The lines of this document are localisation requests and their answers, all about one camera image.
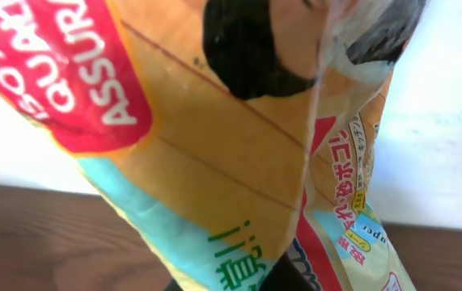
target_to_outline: snack package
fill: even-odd
[[[366,194],[423,6],[0,0],[0,96],[185,290],[258,290],[287,249],[316,289],[411,290]]]

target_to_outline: brown wooden surface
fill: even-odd
[[[387,231],[417,290],[462,290],[462,232]],[[99,197],[0,187],[0,291],[160,291],[169,280]]]

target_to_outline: plastic bag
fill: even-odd
[[[0,0],[0,95],[186,290],[258,290],[300,214],[324,289],[412,289],[365,199],[422,2]]]

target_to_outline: wooden table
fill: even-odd
[[[418,290],[462,290],[462,232],[387,232]],[[160,291],[169,281],[98,196],[0,187],[0,291]]]

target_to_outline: white wall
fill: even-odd
[[[462,228],[462,1],[433,0],[392,81],[371,202],[386,221]],[[96,193],[0,100],[0,184]]]

